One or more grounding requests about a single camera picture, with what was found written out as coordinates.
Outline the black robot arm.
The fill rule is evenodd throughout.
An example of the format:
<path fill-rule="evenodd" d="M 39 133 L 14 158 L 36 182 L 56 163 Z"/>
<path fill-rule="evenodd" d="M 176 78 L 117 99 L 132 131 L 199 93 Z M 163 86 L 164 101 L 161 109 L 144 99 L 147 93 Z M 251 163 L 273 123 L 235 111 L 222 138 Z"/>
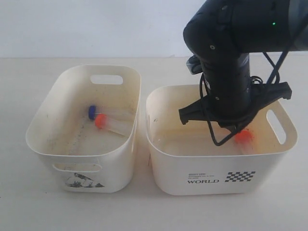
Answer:
<path fill-rule="evenodd" d="M 305 0 L 208 0 L 183 31 L 192 52 L 187 67 L 205 78 L 206 96 L 179 110 L 191 120 L 238 126 L 278 99 L 290 99 L 288 83 L 253 84 L 249 55 L 306 51 L 308 31 L 298 31 L 308 15 Z"/>

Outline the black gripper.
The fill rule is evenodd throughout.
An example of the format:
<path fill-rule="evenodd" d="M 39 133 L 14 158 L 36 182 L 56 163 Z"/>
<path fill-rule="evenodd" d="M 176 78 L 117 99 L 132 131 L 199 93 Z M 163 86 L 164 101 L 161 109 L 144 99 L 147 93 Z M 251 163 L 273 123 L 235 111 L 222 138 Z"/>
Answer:
<path fill-rule="evenodd" d="M 292 90 L 287 82 L 254 83 L 249 55 L 215 62 L 201 61 L 200 98 L 179 109 L 182 124 L 189 121 L 217 122 L 222 128 L 248 125 L 259 110 L 278 99 L 289 100 Z"/>

